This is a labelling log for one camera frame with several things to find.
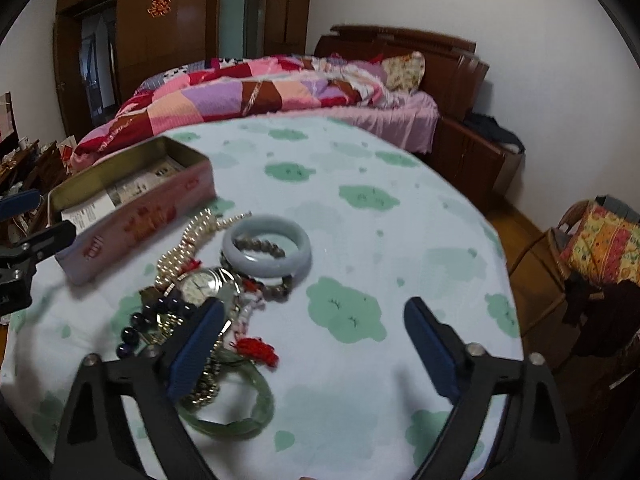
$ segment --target red tassel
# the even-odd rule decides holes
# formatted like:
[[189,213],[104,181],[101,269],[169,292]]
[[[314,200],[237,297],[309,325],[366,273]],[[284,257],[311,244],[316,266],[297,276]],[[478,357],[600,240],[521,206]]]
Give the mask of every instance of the red tassel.
[[182,273],[184,274],[185,272],[190,272],[192,270],[196,270],[198,269],[200,266],[202,266],[202,262],[200,260],[189,260],[188,263],[186,263],[184,265],[184,267],[182,268]]
[[258,292],[260,290],[253,280],[242,280],[242,284],[244,285],[244,290],[249,292]]
[[278,365],[280,358],[273,351],[273,346],[267,345],[259,337],[245,337],[231,345],[244,357],[263,362],[271,368]]

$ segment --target lavender jade bangle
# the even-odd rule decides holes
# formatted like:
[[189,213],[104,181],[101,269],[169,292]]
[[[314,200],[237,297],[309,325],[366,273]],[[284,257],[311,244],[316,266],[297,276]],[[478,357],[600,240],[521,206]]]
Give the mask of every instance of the lavender jade bangle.
[[[298,247],[284,258],[254,258],[236,248],[236,238],[255,238],[265,234],[287,237]],[[225,231],[222,252],[226,260],[237,271],[254,278],[282,278],[292,276],[311,259],[311,241],[304,229],[295,222],[274,215],[253,215],[232,224]]]

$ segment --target wooden headboard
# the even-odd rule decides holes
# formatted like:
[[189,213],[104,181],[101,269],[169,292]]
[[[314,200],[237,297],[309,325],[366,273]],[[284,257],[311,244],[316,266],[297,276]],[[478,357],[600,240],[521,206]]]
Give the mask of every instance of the wooden headboard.
[[441,115],[461,121],[471,110],[489,66],[476,56],[476,44],[453,36],[411,28],[334,25],[337,35],[322,36],[314,55],[338,53],[344,59],[402,56],[419,50],[425,71],[420,89],[431,95]]

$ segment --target dark blue bead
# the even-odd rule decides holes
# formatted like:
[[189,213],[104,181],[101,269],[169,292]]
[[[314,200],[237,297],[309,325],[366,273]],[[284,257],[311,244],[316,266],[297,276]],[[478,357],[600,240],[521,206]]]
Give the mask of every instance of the dark blue bead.
[[196,312],[197,307],[193,303],[185,303],[180,309],[180,317],[182,319],[189,319]]
[[142,315],[146,317],[149,321],[153,321],[156,319],[156,306],[155,304],[144,304],[142,306]]
[[131,314],[129,321],[136,330],[144,331],[149,328],[149,320],[141,312]]
[[140,341],[140,335],[138,331],[132,326],[126,326],[122,329],[120,333],[120,338],[123,342],[133,347],[138,346],[138,342]]
[[169,302],[167,298],[160,298],[158,301],[156,301],[156,314],[166,314],[169,308],[168,303]]
[[168,298],[168,300],[167,311],[169,314],[173,314],[174,316],[180,314],[180,306],[182,305],[182,302],[178,298]]
[[118,356],[118,359],[126,359],[127,357],[131,357],[133,355],[133,346],[122,343],[116,348],[116,355]]

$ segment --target bedside cabinet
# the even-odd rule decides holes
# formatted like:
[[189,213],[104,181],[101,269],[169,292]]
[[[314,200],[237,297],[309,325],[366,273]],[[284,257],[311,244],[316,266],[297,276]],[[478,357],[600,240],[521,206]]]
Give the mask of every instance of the bedside cabinet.
[[431,153],[421,159],[486,213],[494,203],[494,186],[508,153],[460,122],[442,117]]

